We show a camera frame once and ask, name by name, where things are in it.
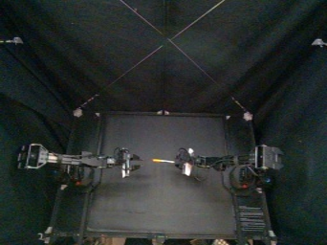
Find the metal frame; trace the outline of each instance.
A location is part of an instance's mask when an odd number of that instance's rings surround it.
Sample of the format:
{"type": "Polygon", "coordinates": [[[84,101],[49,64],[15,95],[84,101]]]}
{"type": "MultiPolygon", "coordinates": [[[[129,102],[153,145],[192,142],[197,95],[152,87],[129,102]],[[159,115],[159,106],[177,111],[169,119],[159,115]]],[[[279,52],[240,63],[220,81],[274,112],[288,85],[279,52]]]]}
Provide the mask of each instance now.
{"type": "MultiPolygon", "coordinates": [[[[117,113],[117,112],[108,112],[107,115],[137,115],[137,116],[161,116],[163,115],[156,115],[155,113],[117,113]]],[[[203,117],[220,117],[221,115],[212,115],[212,114],[173,114],[171,116],[177,116],[177,117],[191,117],[191,116],[203,116],[203,117]]],[[[228,129],[228,121],[223,118],[223,128],[224,128],[224,153],[228,154],[229,153],[229,139],[231,139],[231,135],[229,135],[229,129],[228,129]]],[[[248,129],[249,129],[249,133],[252,134],[252,129],[251,126],[248,125],[248,129]]],[[[103,144],[103,131],[104,131],[104,118],[100,119],[100,122],[97,124],[97,153],[100,154],[100,148],[101,148],[101,144],[103,144]]],[[[117,237],[133,237],[133,238],[151,238],[151,239],[157,239],[157,240],[165,240],[167,238],[197,238],[197,239],[239,239],[239,242],[245,243],[247,239],[260,239],[264,241],[266,245],[271,244],[271,236],[270,236],[270,232],[271,231],[271,222],[270,222],[270,216],[268,216],[268,209],[267,209],[267,203],[266,203],[266,195],[264,192],[261,192],[260,195],[260,207],[261,210],[264,212],[263,218],[264,218],[264,224],[266,224],[266,230],[264,230],[264,234],[260,234],[257,236],[249,236],[247,234],[244,234],[241,232],[241,224],[239,222],[240,220],[240,209],[239,209],[239,201],[241,200],[241,198],[244,198],[244,196],[237,196],[236,194],[231,194],[231,198],[232,198],[232,203],[233,203],[233,211],[235,211],[235,225],[236,225],[236,229],[235,229],[235,235],[221,235],[219,236],[217,234],[215,235],[193,235],[193,234],[163,234],[163,233],[156,233],[156,232],[120,232],[120,231],[112,231],[112,232],[99,232],[99,231],[89,231],[87,229],[87,223],[88,223],[88,214],[89,214],[89,207],[91,207],[91,200],[92,200],[92,194],[93,191],[97,187],[97,185],[100,184],[100,182],[93,183],[93,185],[91,185],[88,188],[85,188],[81,193],[83,193],[83,208],[80,210],[80,222],[77,225],[77,230],[75,230],[75,232],[65,232],[65,231],[60,231],[56,228],[56,221],[57,221],[57,215],[59,215],[59,210],[60,210],[60,205],[63,204],[63,196],[64,196],[64,191],[75,191],[73,189],[71,189],[71,187],[67,186],[61,186],[57,190],[57,195],[56,195],[56,202],[55,202],[55,207],[53,207],[53,212],[52,212],[52,216],[51,216],[51,222],[49,222],[49,227],[47,229],[47,233],[45,235],[48,235],[47,237],[49,238],[49,243],[52,243],[59,237],[63,236],[72,236],[76,240],[76,244],[81,245],[83,244],[83,237],[84,236],[92,236],[92,237],[101,237],[103,235],[107,236],[117,236],[117,237]]]]}
{"type": "MultiPolygon", "coordinates": [[[[220,82],[216,81],[213,79],[213,77],[205,72],[205,70],[200,67],[200,65],[195,62],[195,60],[191,58],[191,56],[188,56],[188,54],[183,51],[183,49],[180,48],[180,46],[173,42],[173,40],[176,39],[177,36],[180,36],[181,33],[184,33],[184,31],[193,26],[195,23],[199,22],[199,20],[201,18],[204,18],[209,12],[212,12],[223,3],[225,0],[221,0],[205,13],[203,13],[196,20],[171,38],[168,38],[165,30],[167,30],[167,2],[165,0],[163,0],[163,32],[155,27],[155,25],[144,18],[144,16],[141,16],[137,11],[133,9],[132,6],[128,5],[128,3],[124,0],[119,0],[120,3],[135,13],[135,15],[140,18],[140,20],[143,22],[147,23],[147,25],[156,31],[156,33],[163,37],[164,41],[167,41],[167,43],[169,43],[176,50],[183,54],[183,56],[189,60],[189,62],[193,64],[193,66],[196,67],[196,69],[204,74],[204,76],[217,85],[220,85],[223,87],[223,90],[225,92],[225,94],[229,96],[229,98],[232,99],[232,101],[235,102],[235,104],[241,108],[241,110],[244,112],[248,112],[248,109],[244,107],[244,105],[240,103],[240,101],[236,100],[236,98],[232,96],[231,91],[228,86],[220,82]]],[[[165,46],[161,45],[159,46],[157,49],[155,49],[148,56],[145,56],[133,66],[131,69],[128,69],[125,71],[125,73],[116,79],[113,80],[103,89],[101,91],[95,94],[79,107],[77,109],[81,109],[87,106],[87,104],[100,95],[100,93],[109,87],[112,86],[160,49],[163,48],[164,51],[164,59],[163,59],[163,72],[165,72],[165,46]]],[[[165,76],[163,76],[163,92],[164,92],[164,83],[165,83],[165,76]]]]}

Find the black cloth wall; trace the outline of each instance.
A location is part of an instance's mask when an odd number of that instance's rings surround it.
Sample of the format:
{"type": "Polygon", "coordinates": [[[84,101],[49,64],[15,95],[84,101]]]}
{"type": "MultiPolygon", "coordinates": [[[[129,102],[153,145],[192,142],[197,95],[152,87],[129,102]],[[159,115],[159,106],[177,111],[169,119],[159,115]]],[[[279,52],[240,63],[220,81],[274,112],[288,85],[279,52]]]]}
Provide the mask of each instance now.
{"type": "MultiPolygon", "coordinates": [[[[47,226],[53,184],[45,171],[17,171],[17,148],[41,143],[64,152],[73,109],[161,42],[119,1],[57,1],[68,11],[56,1],[4,2],[0,39],[21,34],[27,39],[21,46],[0,46],[0,244],[33,244],[47,226]]],[[[128,2],[163,26],[161,5],[128,2]]],[[[217,4],[189,2],[175,1],[169,34],[217,4]]],[[[239,113],[229,91],[253,113],[257,142],[284,152],[268,193],[280,244],[327,244],[327,49],[311,46],[315,38],[327,39],[326,1],[229,0],[217,10],[176,43],[219,85],[169,46],[171,63],[160,60],[163,54],[153,56],[88,109],[156,111],[165,98],[179,112],[239,113]]]]}
{"type": "Polygon", "coordinates": [[[327,243],[327,50],[299,63],[257,111],[261,144],[284,152],[270,208],[283,244],[327,243]]]}

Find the small white object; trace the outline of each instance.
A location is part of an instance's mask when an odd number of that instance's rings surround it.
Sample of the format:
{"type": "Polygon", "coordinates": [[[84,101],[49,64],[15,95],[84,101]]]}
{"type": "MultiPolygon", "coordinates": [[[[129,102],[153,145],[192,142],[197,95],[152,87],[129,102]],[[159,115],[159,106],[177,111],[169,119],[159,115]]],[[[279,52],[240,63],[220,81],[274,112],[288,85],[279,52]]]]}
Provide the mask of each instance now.
{"type": "Polygon", "coordinates": [[[45,234],[51,234],[52,233],[52,226],[49,226],[45,231],[44,231],[45,234]]]}
{"type": "Polygon", "coordinates": [[[192,148],[188,149],[188,152],[189,152],[189,155],[193,156],[193,149],[192,148]]]}
{"type": "Polygon", "coordinates": [[[252,114],[251,114],[248,111],[244,113],[243,119],[244,119],[247,122],[252,120],[252,114]]]}
{"type": "Polygon", "coordinates": [[[192,165],[189,163],[183,164],[183,174],[191,176],[192,165]]]}
{"type": "Polygon", "coordinates": [[[61,185],[60,190],[64,190],[68,185],[61,185]]]}
{"type": "Polygon", "coordinates": [[[83,116],[83,111],[80,108],[77,108],[75,111],[73,111],[73,114],[75,114],[75,117],[81,117],[83,116]]]}
{"type": "Polygon", "coordinates": [[[276,237],[274,231],[268,231],[268,234],[270,234],[271,237],[276,237]]]}
{"type": "Polygon", "coordinates": [[[318,38],[314,42],[312,42],[312,46],[320,46],[320,48],[323,46],[327,46],[327,43],[323,42],[323,40],[320,38],[318,38]]]}

